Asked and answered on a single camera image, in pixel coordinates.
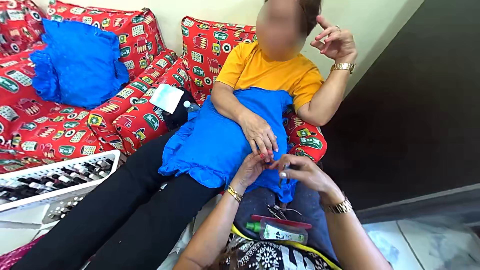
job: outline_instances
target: yellow t-shirt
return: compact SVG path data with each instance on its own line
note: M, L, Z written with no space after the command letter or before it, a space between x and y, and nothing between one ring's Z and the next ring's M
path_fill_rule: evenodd
M271 61L257 42L238 44L216 80L235 90L251 86L285 90L293 97L295 111L312 100L324 81L315 64L302 54L285 62Z

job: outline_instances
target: woman's left hand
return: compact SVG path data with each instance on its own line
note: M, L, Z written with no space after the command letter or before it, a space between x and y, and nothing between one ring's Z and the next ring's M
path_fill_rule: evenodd
M268 165L265 163L266 155L254 155L251 153L244 160L242 165L240 165L239 170L232 179L230 185L237 192L244 192L245 189L250 186L257 177L266 169Z
M336 63L353 63L358 52L352 33L332 25L321 15L317 16L317 22L324 30L310 45L319 49L321 54L335 60ZM327 38L323 43L320 40L324 37Z

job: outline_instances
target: blue ruffled cushion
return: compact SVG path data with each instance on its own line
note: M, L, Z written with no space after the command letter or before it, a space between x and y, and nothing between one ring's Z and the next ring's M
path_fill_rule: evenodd
M93 109L129 81L116 34L80 22L43 19L47 43L30 55L33 87L43 100Z
M234 95L241 104L272 127L279 150L274 152L274 159L279 159L287 152L282 112L292 104L292 97L284 90L271 91L257 87L237 90ZM241 127L219 114L208 96L202 108L190 113L189 121L167 142L163 151L163 166L158 172L176 176L188 173L204 186L225 186L251 152L252 148ZM247 192L262 186L277 193L280 201L292 201L297 181L291 180L279 188L278 180L277 170L265 170Z

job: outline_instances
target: patterned blouse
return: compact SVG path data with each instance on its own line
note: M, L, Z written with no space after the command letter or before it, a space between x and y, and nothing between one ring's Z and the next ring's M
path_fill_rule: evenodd
M274 242L252 241L236 234L230 234L227 243L226 259L220 264L220 269L230 267L230 258L236 251L237 266L240 269L252 270L339 270L330 262L327 263L316 253L307 252L288 245Z

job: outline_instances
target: watch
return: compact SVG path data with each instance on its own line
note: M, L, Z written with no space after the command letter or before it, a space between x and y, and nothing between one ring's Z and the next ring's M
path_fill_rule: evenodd
M355 68L355 64L352 63L338 63L334 64L330 71L334 70L350 70L350 74L353 73L353 68Z
M343 213L348 213L353 211L352 204L347 199L347 197L345 197L345 200L343 202L336 205L328 205L328 206L323 206L322 204L320 205L322 206L324 211L328 211L334 214L343 214Z

